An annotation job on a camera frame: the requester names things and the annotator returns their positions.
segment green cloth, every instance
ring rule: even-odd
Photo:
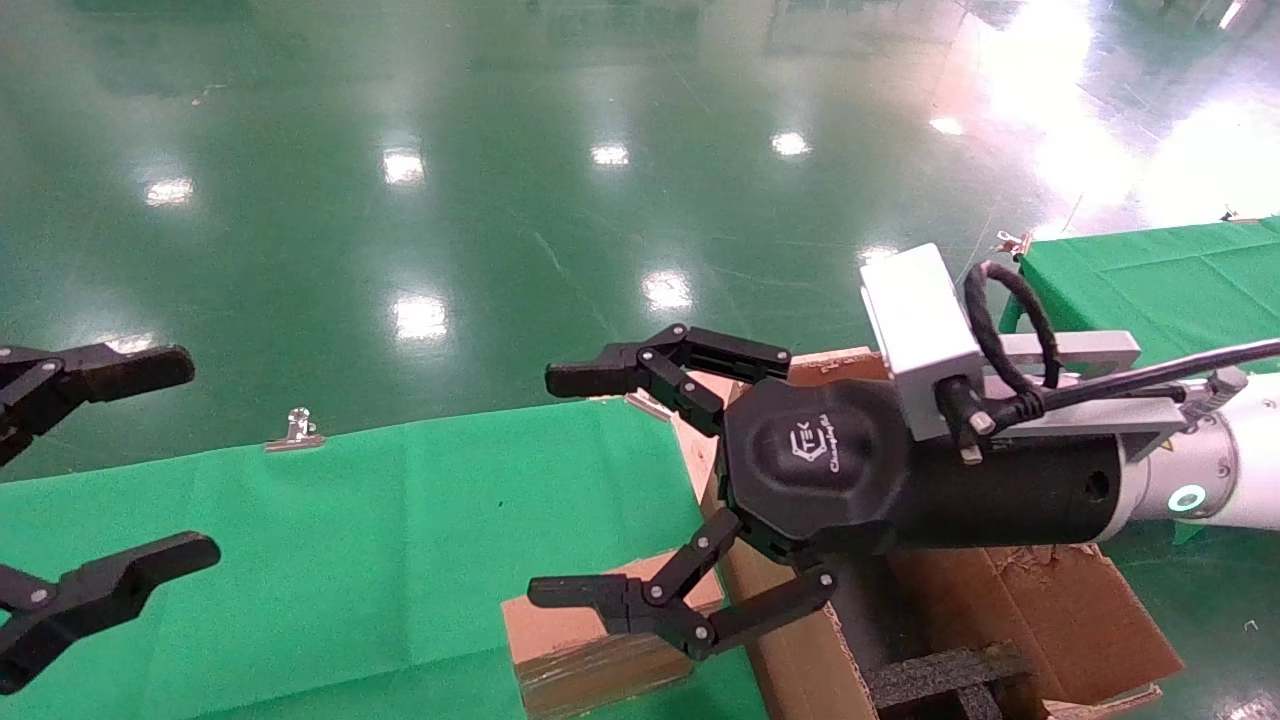
[[[534,575],[676,547],[700,520],[671,428],[620,401],[4,484],[0,561],[31,573],[184,529],[223,561],[73,646],[0,717],[521,719],[499,603]],[[739,650],[591,717],[765,714]]]
[[[1280,336],[1277,270],[1280,218],[1034,242],[1021,260],[1056,331],[1126,329],[1144,365]],[[1014,323],[1006,309],[1001,332]]]

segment cable connector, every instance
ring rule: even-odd
[[[933,395],[947,421],[947,429],[951,430],[951,439],[960,450],[960,459],[965,465],[982,462],[978,441],[996,432],[997,424],[974,392],[969,378],[955,375],[942,379],[933,386]]]
[[[991,402],[995,406],[992,419],[996,420],[998,430],[1029,420],[1038,420],[1046,413],[1044,398],[1038,392],[1024,392],[1014,397]]]

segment cardboard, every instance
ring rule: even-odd
[[[886,379],[865,347],[796,357],[788,380]],[[732,401],[741,388],[712,384]],[[716,500],[716,441],[675,419],[704,515]],[[936,651],[1012,642],[1033,669],[1034,692],[1056,720],[1102,720],[1153,702],[1156,680],[1183,664],[1097,546],[900,552],[891,565],[927,624]],[[745,543],[721,571],[733,601],[790,579]],[[748,648],[773,720],[876,720],[856,662],[829,611],[817,612]]]
[[[652,578],[666,552],[613,570]],[[709,614],[724,602],[716,574],[685,597]],[[657,635],[609,635],[594,610],[535,607],[520,596],[502,603],[511,661],[530,720],[573,717],[686,678],[692,661]]]

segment metal clip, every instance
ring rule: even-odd
[[[324,436],[316,433],[316,424],[311,421],[311,411],[306,407],[294,407],[289,411],[289,433],[280,439],[266,443],[265,447],[268,452],[283,452],[323,445]]]
[[[671,418],[675,415],[675,413],[672,413],[664,405],[654,400],[653,396],[645,392],[644,389],[636,389],[635,392],[628,392],[626,393],[626,396],[623,396],[623,400],[626,401],[627,405],[636,407],[645,415],[649,415],[650,418],[657,418],[663,423],[669,423]]]
[[[1021,259],[1027,255],[1027,250],[1032,246],[1032,233],[1024,232],[1021,237],[1014,237],[1005,231],[996,233],[996,240],[1000,241],[998,245],[992,245],[991,249],[996,252],[1009,252],[1012,255],[1014,260]]]

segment glossy floor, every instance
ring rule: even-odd
[[[198,368],[6,479],[262,442],[297,405],[339,433],[545,402],[547,361],[677,319],[863,345],[855,268],[895,249],[959,277],[1000,229],[1275,210],[1277,47],[1270,0],[0,4],[0,337]],[[1280,687],[1280,615],[1234,616],[1274,593],[1206,619],[1179,589],[1276,575],[1215,537],[1249,565],[1117,546],[1203,646],[1165,717]]]

